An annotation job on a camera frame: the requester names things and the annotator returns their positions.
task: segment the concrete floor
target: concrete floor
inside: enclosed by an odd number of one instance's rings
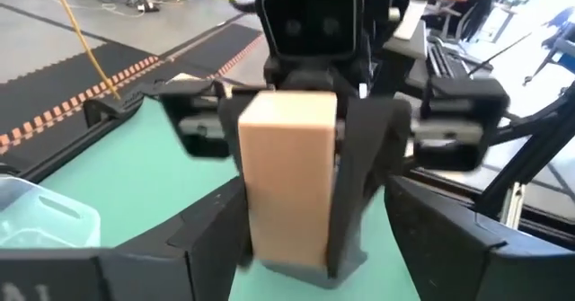
[[[137,13],[122,2],[116,3],[114,12],[103,9],[99,0],[68,0],[68,2],[73,6],[83,30],[156,55],[237,14],[229,4],[218,0],[186,0],[181,4],[164,4],[160,13],[149,13],[139,17],[134,17]],[[0,30],[3,36],[0,38],[0,46],[4,53],[10,55],[10,59],[4,61],[4,68],[0,70],[0,86],[10,79],[82,52],[73,32],[15,13],[14,8],[65,25],[70,24],[57,1],[0,0]],[[238,23],[255,29],[261,28],[255,16],[243,17]],[[87,39],[92,47],[102,44],[95,38]],[[503,37],[500,44],[506,44],[508,40],[509,37]],[[521,86],[523,78],[535,70],[545,55],[539,50],[540,41],[537,37],[533,37],[493,62],[495,66],[493,75],[503,83],[512,97],[510,110],[520,116],[529,115],[550,103],[556,98],[559,89],[570,84],[573,78],[571,73],[562,68],[549,66],[529,87]],[[479,46],[470,46],[469,52],[479,58],[486,58],[501,48],[500,44],[490,45],[481,42]],[[261,68],[267,53],[267,44],[265,41],[260,42],[255,50],[225,76],[245,84],[262,83]],[[524,59],[526,54],[532,59],[517,69],[518,61]],[[410,101],[417,104],[413,98],[410,98]],[[485,163],[489,166],[482,167],[476,172],[441,174],[484,189],[497,176],[497,169],[502,168],[525,141],[519,139],[492,147],[485,159]],[[555,168],[572,186],[572,190],[575,190],[575,179],[570,176],[575,173],[574,152],[575,144],[569,144],[553,161]],[[536,179],[553,187],[561,187],[548,168],[543,169]],[[575,203],[569,196],[558,191],[530,184],[527,187],[526,203],[575,221]]]

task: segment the keyboard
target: keyboard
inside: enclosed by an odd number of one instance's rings
[[[455,55],[448,54],[437,43],[428,46],[428,65],[433,75],[449,78],[469,77],[469,67]]]

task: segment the cable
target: cable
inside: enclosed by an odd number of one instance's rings
[[[59,0],[54,0],[56,3],[61,5],[61,2]],[[125,5],[127,7],[133,8],[135,7],[135,2],[136,0],[128,0]],[[144,15],[144,13],[139,13],[139,14],[128,14],[128,13],[122,13],[118,10],[118,5],[114,4],[114,3],[108,3],[105,2],[103,4],[101,4],[100,6],[88,6],[88,5],[78,5],[78,4],[68,4],[68,7],[70,9],[82,9],[82,10],[103,10],[106,11],[108,13],[112,13],[112,14],[117,14],[119,16],[122,17],[128,17],[128,18],[139,18],[142,15]]]
[[[546,24],[548,24],[549,22],[544,22],[542,23],[540,26],[538,26],[538,28],[544,27]],[[478,66],[476,66],[474,69],[472,69],[467,76],[471,76],[473,74],[475,74],[477,71],[479,71],[480,69],[484,68],[486,65],[488,65],[493,59],[495,59],[496,57],[498,57],[499,55],[505,53],[506,51],[510,50],[511,48],[515,47],[518,43],[520,43],[521,41],[523,41],[524,39],[526,39],[527,37],[531,36],[534,32],[536,31],[536,29],[530,31],[528,34],[524,35],[523,37],[521,37],[520,39],[514,41],[513,43],[511,43],[511,45],[508,45],[506,48],[500,50],[499,52],[495,53],[493,56],[491,56],[490,58],[487,58],[486,60],[484,60],[483,62],[481,62]]]
[[[118,92],[116,91],[116,89],[114,89],[114,85],[112,84],[112,82],[108,78],[108,76],[106,76],[106,74],[104,73],[104,71],[100,67],[100,64],[98,64],[98,61],[94,57],[92,50],[90,49],[90,46],[88,46],[88,43],[84,39],[84,35],[82,35],[82,31],[80,30],[80,27],[78,26],[78,22],[76,21],[74,14],[72,13],[72,9],[70,9],[70,6],[68,5],[68,2],[66,0],[60,0],[60,2],[62,3],[62,6],[64,6],[64,10],[66,11],[68,18],[70,19],[70,22],[72,23],[72,26],[74,27],[75,34],[80,39],[80,42],[82,43],[82,46],[84,47],[84,51],[85,51],[86,55],[88,55],[88,58],[90,58],[90,61],[92,62],[93,67],[96,69],[96,71],[98,72],[98,74],[102,78],[103,82],[108,87],[108,90],[110,90],[110,92],[114,95],[114,97],[117,100],[120,100],[121,98],[120,98]]]

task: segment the robot camera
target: robot camera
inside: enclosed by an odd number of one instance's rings
[[[286,61],[352,58],[362,7],[363,0],[255,0],[272,55]]]

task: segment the plastic container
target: plastic container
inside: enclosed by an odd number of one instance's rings
[[[100,215],[83,203],[0,175],[0,249],[100,245]]]

